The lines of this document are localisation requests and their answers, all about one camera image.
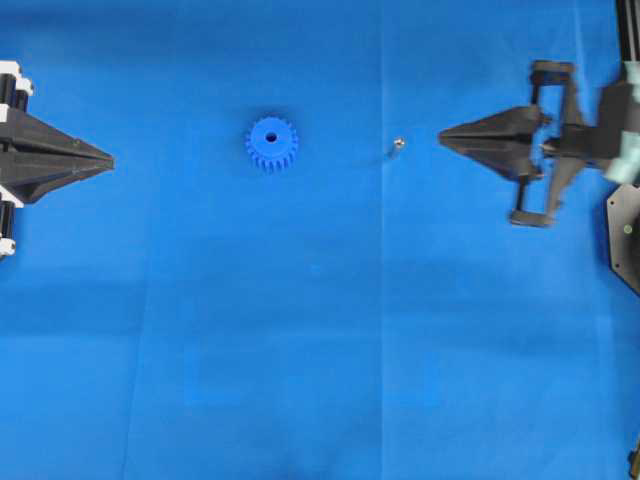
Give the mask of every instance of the bolt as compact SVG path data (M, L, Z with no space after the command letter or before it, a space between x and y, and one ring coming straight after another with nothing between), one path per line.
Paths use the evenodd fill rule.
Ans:
M406 147L407 142L404 138L398 137L393 141L393 148L391 152L389 152L389 158L396 158L404 147Z

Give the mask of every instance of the blue cloth background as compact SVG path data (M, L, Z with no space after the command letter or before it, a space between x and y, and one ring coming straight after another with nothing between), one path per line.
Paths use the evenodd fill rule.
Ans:
M513 185L436 141L526 103L539 58L577 64L594 120L613 3L6 5L30 111L118 163L20 212L0 478L625 478L612 186L586 172L553 229L512 228ZM242 144L267 113L301 138L273 176Z

